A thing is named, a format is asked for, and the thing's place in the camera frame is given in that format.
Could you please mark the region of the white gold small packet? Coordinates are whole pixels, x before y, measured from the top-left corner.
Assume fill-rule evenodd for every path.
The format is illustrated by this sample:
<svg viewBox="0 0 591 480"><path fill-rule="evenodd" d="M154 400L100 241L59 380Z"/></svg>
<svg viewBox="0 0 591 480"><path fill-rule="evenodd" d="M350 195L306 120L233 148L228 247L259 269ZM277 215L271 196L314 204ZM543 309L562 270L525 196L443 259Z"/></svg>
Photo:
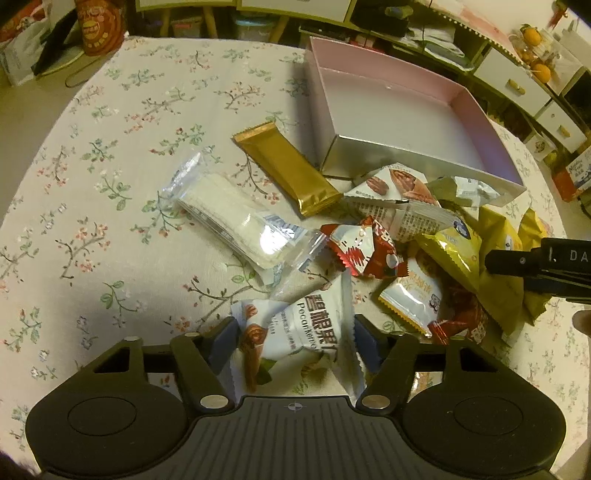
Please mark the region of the white gold small packet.
<svg viewBox="0 0 591 480"><path fill-rule="evenodd" d="M439 266L422 250L408 259L408 275L391 282L379 301L403 321L430 338L429 326L439 319L444 286Z"/></svg>

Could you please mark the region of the white pecan snack packet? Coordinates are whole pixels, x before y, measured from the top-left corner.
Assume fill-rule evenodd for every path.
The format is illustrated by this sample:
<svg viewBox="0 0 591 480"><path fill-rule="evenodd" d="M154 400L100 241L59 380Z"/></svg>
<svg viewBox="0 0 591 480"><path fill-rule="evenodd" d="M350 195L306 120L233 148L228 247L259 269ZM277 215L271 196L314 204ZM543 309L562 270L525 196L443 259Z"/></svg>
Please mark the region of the white pecan snack packet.
<svg viewBox="0 0 591 480"><path fill-rule="evenodd" d="M239 326L229 363L236 399L347 395L355 401L361 395L348 271L293 302L242 300L231 314Z"/></svg>

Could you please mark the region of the yellow snack bag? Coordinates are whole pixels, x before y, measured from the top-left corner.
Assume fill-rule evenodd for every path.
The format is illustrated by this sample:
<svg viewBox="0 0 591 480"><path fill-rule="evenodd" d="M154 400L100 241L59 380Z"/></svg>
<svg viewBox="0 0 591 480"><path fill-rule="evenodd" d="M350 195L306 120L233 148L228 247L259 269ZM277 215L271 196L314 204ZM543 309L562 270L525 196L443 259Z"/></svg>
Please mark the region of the yellow snack bag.
<svg viewBox="0 0 591 480"><path fill-rule="evenodd" d="M526 279L528 255L547 236L548 225L533 209L514 228L505 216L482 207L476 222L457 219L452 227L420 234L416 241L444 272L476 295L506 336L512 336L525 323L533 324L551 298L534 291Z"/></svg>

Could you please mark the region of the red white candy packet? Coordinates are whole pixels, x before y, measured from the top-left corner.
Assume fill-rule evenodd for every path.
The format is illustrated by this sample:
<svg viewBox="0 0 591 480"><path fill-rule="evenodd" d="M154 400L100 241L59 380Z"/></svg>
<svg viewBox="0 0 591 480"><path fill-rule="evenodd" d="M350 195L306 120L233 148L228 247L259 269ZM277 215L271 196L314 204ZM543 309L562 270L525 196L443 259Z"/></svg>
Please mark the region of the red white candy packet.
<svg viewBox="0 0 591 480"><path fill-rule="evenodd" d="M325 224L327 245L354 277L389 279L408 275L408 262L388 230L373 216L359 224Z"/></svg>

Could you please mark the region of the clear white wafer packet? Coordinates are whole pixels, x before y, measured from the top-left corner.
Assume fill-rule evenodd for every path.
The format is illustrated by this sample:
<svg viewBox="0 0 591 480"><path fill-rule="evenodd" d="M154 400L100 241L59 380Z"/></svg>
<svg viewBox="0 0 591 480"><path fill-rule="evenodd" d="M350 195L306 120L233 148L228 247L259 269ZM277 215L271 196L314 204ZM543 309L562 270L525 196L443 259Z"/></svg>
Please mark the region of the clear white wafer packet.
<svg viewBox="0 0 591 480"><path fill-rule="evenodd" d="M304 271L320 254L327 236L287 222L211 166L211 155L199 151L182 162L160 198L184 209L216 238L245 259L264 286Z"/></svg>

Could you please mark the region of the white nut snack packet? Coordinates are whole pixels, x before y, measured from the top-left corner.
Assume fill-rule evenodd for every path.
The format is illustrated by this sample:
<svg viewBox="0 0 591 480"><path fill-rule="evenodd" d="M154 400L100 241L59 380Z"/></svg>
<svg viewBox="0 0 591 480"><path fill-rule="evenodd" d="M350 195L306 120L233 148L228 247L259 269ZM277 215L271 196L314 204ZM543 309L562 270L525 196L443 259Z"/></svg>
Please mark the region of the white nut snack packet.
<svg viewBox="0 0 591 480"><path fill-rule="evenodd" d="M353 181L355 186L344 194L346 199L390 202L420 201L439 206L427 187L427 177L411 167L394 163Z"/></svg>

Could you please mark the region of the gold bar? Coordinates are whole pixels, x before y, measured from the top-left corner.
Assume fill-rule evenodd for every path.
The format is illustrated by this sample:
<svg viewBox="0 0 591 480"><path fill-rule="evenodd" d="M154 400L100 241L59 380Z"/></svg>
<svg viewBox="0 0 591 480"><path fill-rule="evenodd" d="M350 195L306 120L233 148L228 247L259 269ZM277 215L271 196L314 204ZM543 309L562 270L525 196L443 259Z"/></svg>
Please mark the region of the gold bar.
<svg viewBox="0 0 591 480"><path fill-rule="evenodd" d="M297 203L301 216L318 215L342 199L342 192L304 158L273 122L239 132L232 139Z"/></svg>

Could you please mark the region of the floral tablecloth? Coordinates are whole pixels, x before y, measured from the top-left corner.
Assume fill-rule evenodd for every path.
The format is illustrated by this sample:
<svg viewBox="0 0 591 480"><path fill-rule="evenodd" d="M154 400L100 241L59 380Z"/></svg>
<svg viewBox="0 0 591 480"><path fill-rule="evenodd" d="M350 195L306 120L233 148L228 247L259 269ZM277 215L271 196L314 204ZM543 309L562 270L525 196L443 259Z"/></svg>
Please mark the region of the floral tablecloth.
<svg viewBox="0 0 591 480"><path fill-rule="evenodd" d="M76 76L55 74L1 102L1 448L34 467L32 407L126 336L162 344L205 331L263 295L256 274L163 203L179 164L211 164L274 214L297 207L233 136L267 121L315 160L304 51L235 40L131 38Z"/></svg>

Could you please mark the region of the white drawer cabinet right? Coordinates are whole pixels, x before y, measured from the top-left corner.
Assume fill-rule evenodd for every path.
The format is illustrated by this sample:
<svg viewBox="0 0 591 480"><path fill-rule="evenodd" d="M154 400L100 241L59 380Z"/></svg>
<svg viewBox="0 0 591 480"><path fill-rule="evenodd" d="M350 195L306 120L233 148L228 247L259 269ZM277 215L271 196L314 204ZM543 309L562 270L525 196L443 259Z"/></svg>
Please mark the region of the white drawer cabinet right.
<svg viewBox="0 0 591 480"><path fill-rule="evenodd" d="M496 48L485 50L474 76L530 115L570 153L587 140L582 124L566 103Z"/></svg>

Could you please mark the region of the oranges on stand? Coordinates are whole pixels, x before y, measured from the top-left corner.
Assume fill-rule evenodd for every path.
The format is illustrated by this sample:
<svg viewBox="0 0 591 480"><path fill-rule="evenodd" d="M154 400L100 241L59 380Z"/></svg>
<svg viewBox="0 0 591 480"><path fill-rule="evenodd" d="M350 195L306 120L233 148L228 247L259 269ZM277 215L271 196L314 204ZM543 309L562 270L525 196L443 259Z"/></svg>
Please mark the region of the oranges on stand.
<svg viewBox="0 0 591 480"><path fill-rule="evenodd" d="M509 39L519 58L529 67L533 75L541 83L548 84L554 71L555 54L540 30L529 24L523 24L510 34Z"/></svg>

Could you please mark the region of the pink silver cardboard box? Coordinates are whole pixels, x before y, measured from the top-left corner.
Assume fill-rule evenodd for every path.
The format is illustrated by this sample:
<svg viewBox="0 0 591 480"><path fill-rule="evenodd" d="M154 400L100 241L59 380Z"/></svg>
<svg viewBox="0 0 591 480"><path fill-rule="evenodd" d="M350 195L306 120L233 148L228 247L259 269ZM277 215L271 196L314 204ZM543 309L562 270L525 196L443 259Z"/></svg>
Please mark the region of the pink silver cardboard box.
<svg viewBox="0 0 591 480"><path fill-rule="evenodd" d="M464 86L413 63L312 37L305 50L322 174L352 180L402 163L428 179L483 181L504 206L525 192L517 168Z"/></svg>

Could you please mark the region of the orange cartoon bag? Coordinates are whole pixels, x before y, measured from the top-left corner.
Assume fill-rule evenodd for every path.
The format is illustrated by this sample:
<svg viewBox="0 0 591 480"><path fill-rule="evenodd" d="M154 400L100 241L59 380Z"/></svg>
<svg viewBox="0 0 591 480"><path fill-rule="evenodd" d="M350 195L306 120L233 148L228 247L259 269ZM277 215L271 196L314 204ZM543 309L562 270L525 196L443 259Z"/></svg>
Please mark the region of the orange cartoon bag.
<svg viewBox="0 0 591 480"><path fill-rule="evenodd" d="M117 50L124 38L125 2L75 0L84 53L102 56Z"/></svg>

